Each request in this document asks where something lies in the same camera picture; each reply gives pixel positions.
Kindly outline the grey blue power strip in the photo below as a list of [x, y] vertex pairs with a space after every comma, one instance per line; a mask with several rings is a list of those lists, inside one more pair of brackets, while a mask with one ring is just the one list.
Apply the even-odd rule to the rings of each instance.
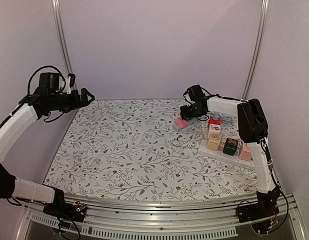
[[197, 118], [191, 118], [188, 120], [183, 119], [182, 117], [178, 117], [174, 120], [174, 123], [172, 125], [172, 129], [176, 132], [180, 132], [182, 130], [185, 130], [189, 126], [199, 123], [200, 121]]

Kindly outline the pink plug adapter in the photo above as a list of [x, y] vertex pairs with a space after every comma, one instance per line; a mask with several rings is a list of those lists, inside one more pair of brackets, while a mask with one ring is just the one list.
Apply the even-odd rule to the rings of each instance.
[[189, 123], [187, 120], [183, 119], [182, 117], [178, 117], [177, 119], [174, 120], [174, 124], [181, 129], [186, 128]]

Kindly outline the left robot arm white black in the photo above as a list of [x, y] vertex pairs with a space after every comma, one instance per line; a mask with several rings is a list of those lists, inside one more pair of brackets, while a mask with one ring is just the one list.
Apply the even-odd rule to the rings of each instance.
[[44, 72], [42, 66], [31, 75], [23, 97], [0, 124], [0, 200], [20, 199], [47, 204], [58, 217], [69, 213], [64, 192], [60, 189], [24, 180], [10, 174], [3, 162], [7, 154], [23, 133], [43, 116], [49, 117], [58, 111], [62, 115], [87, 107], [95, 96], [86, 88], [73, 88], [76, 76], [73, 73], [64, 77], [55, 66], [54, 72]]

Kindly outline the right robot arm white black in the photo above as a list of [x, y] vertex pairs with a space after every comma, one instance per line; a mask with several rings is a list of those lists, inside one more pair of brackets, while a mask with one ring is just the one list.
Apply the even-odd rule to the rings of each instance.
[[273, 160], [268, 147], [268, 123], [258, 99], [236, 99], [210, 94], [200, 85], [193, 85], [183, 93], [187, 105], [180, 107], [180, 116], [187, 120], [205, 116], [208, 112], [224, 113], [237, 118], [238, 134], [247, 144], [257, 175], [257, 198], [253, 214], [264, 218], [272, 211], [272, 203], [282, 194], [273, 173]]

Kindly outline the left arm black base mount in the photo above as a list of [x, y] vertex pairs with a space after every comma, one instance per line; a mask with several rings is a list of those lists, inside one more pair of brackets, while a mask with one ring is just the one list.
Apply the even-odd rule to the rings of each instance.
[[43, 212], [47, 215], [83, 223], [88, 206], [79, 201], [73, 203], [46, 203]]

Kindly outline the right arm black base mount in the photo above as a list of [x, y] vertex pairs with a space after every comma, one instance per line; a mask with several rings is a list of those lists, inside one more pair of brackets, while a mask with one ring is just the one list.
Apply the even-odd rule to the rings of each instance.
[[241, 201], [235, 209], [235, 215], [238, 217], [240, 223], [275, 216], [279, 212], [280, 211], [276, 203], [271, 205], [269, 208], [262, 208], [258, 203], [251, 203], [248, 200]]

